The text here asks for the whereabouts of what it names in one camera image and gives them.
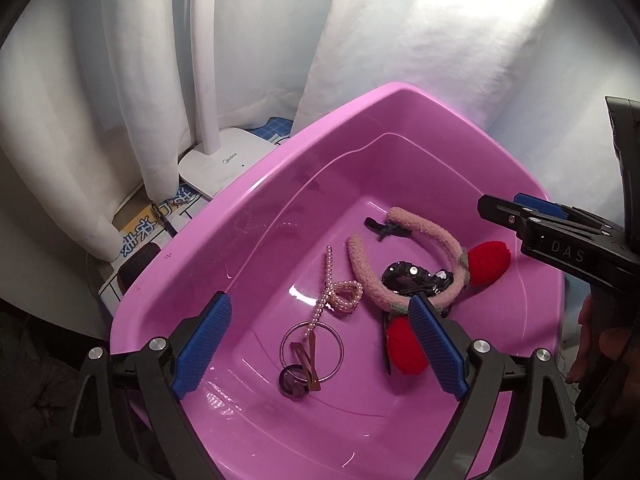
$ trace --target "blue rubber pad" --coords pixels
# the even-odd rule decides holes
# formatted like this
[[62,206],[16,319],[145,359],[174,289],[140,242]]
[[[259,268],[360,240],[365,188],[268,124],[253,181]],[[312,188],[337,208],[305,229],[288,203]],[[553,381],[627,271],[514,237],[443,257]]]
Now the blue rubber pad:
[[525,195],[524,193],[518,193],[514,197],[513,201],[518,205],[536,209],[543,215],[555,216],[556,218],[561,218],[562,220],[567,219],[567,215],[564,214],[562,208],[558,204],[554,204],[553,202],[547,202],[546,200],[542,200],[541,198],[536,198],[531,195]]
[[427,356],[441,388],[462,400],[469,390],[465,362],[458,349],[420,297],[409,301],[409,325]]
[[175,360],[171,389],[178,399],[197,389],[230,323],[231,300],[222,294]]

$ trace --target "pink fuzzy headband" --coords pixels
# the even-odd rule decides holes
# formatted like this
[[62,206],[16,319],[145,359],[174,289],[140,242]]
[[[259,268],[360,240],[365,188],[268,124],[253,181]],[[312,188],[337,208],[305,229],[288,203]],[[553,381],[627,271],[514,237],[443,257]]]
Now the pink fuzzy headband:
[[[446,252],[449,263],[453,267],[453,283],[440,294],[430,298],[433,306],[438,311],[442,311],[456,299],[460,291],[469,282],[466,251],[448,231],[404,209],[399,207],[391,208],[386,219],[389,222],[400,224],[413,232],[420,232],[429,238],[433,238]],[[379,277],[371,270],[360,236],[352,235],[347,241],[347,248],[351,267],[356,279],[362,284],[364,294],[369,296],[382,310],[406,314],[410,298],[400,296],[382,284]]]

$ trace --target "hair accessory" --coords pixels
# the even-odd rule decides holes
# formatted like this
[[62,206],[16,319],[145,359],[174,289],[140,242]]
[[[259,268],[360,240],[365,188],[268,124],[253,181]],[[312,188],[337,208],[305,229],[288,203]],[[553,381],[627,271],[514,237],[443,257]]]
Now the hair accessory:
[[389,220],[387,220],[385,224],[382,225],[376,222],[370,216],[367,216],[364,220],[364,225],[369,231],[373,231],[378,235],[379,242],[391,235],[403,238],[408,238],[411,236],[411,231],[409,229],[405,229],[400,224],[390,222]]
[[309,354],[306,353],[305,346],[302,343],[291,343],[293,353],[298,356],[298,360],[304,368],[306,375],[306,386],[312,392],[320,391],[320,383],[318,381],[318,373],[316,372],[316,333],[309,334]]
[[304,372],[305,367],[303,367],[303,365],[289,365],[284,367],[278,377],[278,384],[280,385],[281,391],[292,399],[301,399],[309,393],[309,387],[306,384],[298,382],[292,370]]
[[[340,312],[350,314],[356,310],[358,302],[362,298],[362,285],[360,285],[360,283],[354,281],[332,283],[333,266],[334,256],[332,248],[331,246],[327,246],[326,261],[324,264],[324,291],[316,301],[314,315],[306,328],[305,337],[309,337],[309,334],[313,332],[313,329],[318,323],[320,316],[322,316],[322,311],[327,304]],[[345,292],[351,295],[351,301],[347,301],[338,295]]]
[[394,366],[404,375],[418,375],[429,365],[409,325],[408,316],[396,317],[386,329],[386,350]]
[[471,285],[488,286],[495,283],[511,264],[511,253],[504,242],[484,242],[469,251]]
[[[446,252],[452,266],[453,283],[443,292],[434,296],[431,303],[442,311],[456,299],[469,280],[466,253],[458,241],[446,230],[433,222],[409,213],[399,207],[393,207],[387,215],[387,221],[408,229],[418,231],[433,238]],[[364,245],[359,235],[352,235],[347,241],[351,267],[357,280],[362,284],[364,293],[382,310],[407,314],[409,298],[400,296],[382,284],[375,275],[364,252]]]
[[[289,336],[291,334],[293,334],[296,330],[302,328],[303,326],[307,326],[308,322],[307,321],[303,321],[302,323],[298,323],[296,326],[291,327],[287,333],[284,335],[284,337],[282,338],[282,342],[280,343],[280,364],[282,364],[283,368],[287,368],[289,365],[287,365],[287,362],[284,359],[284,348],[285,345],[287,343],[287,339],[289,338]],[[320,323],[320,322],[316,322],[316,326],[319,326],[320,328],[324,328],[325,330],[328,330],[332,336],[334,336],[335,340],[338,342],[338,346],[340,348],[340,358],[338,359],[338,364],[335,365],[334,370],[331,371],[330,374],[328,374],[326,377],[322,377],[318,379],[318,383],[324,383],[326,380],[331,379],[340,369],[340,367],[342,366],[342,361],[344,360],[344,345],[342,344],[342,339],[340,339],[340,336],[338,335],[338,333],[329,325],[325,324],[325,323]],[[292,371],[289,371],[290,374],[292,374],[296,380],[299,383],[307,383],[308,382],[308,377],[299,377],[297,376],[295,373],[293,373]]]
[[389,358],[389,350],[386,344],[386,329],[389,325],[388,313],[381,310],[380,314],[382,314],[382,356],[384,358],[386,373],[391,375],[391,359]]
[[441,269],[430,274],[427,269],[411,262],[395,262],[382,274],[382,283],[400,296],[411,297],[424,292],[432,298],[453,283],[453,273]]

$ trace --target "metal screw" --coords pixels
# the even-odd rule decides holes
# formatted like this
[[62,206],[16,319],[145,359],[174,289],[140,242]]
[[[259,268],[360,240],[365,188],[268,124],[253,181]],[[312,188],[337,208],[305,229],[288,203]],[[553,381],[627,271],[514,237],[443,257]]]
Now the metal screw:
[[156,337],[149,342],[149,348],[155,351],[164,349],[166,346],[166,339],[163,337]]
[[491,350],[491,345],[489,345],[487,341],[482,341],[481,339],[479,339],[478,341],[474,342],[474,348],[477,352],[486,354],[489,350]]
[[549,359],[551,359],[551,354],[544,348],[541,348],[536,352],[536,357],[541,361],[549,361]]
[[99,346],[91,348],[91,350],[89,350],[89,359],[91,359],[92,361],[100,359],[103,353],[104,352],[102,351],[102,348],[100,348]]

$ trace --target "pearl beaded hairpin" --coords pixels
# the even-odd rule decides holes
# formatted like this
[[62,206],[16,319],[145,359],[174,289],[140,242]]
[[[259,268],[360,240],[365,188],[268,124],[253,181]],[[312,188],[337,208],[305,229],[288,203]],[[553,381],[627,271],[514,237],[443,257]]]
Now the pearl beaded hairpin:
[[[316,301],[316,307],[314,308],[314,314],[309,321],[309,325],[306,328],[305,338],[311,334],[315,328],[316,323],[322,316],[322,311],[327,304],[330,304],[335,309],[345,314],[350,314],[358,306],[358,302],[362,298],[362,285],[356,281],[350,282],[337,282],[332,283],[333,280],[333,267],[334,256],[331,246],[326,247],[326,260],[324,264],[324,291]],[[346,292],[351,294],[351,301],[347,301],[344,298],[338,296],[338,293]]]

